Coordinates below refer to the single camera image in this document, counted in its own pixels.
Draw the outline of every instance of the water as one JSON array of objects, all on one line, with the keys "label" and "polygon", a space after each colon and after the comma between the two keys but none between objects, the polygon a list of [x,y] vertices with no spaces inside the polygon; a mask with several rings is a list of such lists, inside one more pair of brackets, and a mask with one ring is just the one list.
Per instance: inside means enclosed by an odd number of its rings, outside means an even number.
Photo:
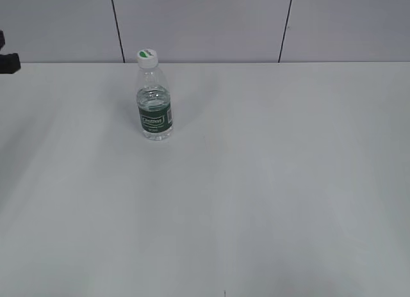
[{"label": "water", "polygon": [[[160,85],[144,87],[136,94],[136,103],[140,109],[145,137],[150,140],[164,140],[168,138],[173,128],[169,91]],[[163,126],[150,126],[153,123],[159,123],[158,125]]]}]

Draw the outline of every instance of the gray wall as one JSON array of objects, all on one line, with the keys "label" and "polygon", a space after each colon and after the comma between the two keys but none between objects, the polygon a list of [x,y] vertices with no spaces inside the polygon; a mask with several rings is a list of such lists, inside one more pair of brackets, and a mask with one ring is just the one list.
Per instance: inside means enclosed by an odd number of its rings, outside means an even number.
[{"label": "gray wall", "polygon": [[410,0],[293,0],[282,61],[410,61]]},{"label": "gray wall", "polygon": [[[127,62],[410,61],[410,0],[114,0]],[[2,53],[122,62],[111,0],[0,0]]]}]

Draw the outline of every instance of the green bottle label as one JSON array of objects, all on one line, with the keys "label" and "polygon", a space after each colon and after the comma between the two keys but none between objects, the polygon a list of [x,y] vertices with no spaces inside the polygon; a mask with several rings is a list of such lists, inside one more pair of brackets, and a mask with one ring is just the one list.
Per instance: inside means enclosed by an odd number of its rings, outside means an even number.
[{"label": "green bottle label", "polygon": [[172,126],[171,104],[157,111],[139,110],[142,128],[147,132],[164,132]]}]

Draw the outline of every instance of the bottle cap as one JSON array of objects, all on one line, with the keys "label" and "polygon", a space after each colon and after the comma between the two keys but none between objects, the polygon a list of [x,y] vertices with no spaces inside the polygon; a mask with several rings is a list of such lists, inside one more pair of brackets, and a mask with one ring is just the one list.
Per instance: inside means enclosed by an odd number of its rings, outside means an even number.
[{"label": "bottle cap", "polygon": [[154,68],[158,64],[158,56],[153,49],[143,49],[136,57],[140,68]]}]

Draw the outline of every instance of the black clamp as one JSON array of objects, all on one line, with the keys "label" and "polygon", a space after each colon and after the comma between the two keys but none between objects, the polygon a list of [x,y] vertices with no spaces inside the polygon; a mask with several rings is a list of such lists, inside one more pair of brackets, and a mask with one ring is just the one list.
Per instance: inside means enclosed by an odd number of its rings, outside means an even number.
[{"label": "black clamp", "polygon": [[[5,45],[3,31],[0,30],[0,50]],[[21,69],[18,54],[0,55],[0,74],[13,74]]]}]

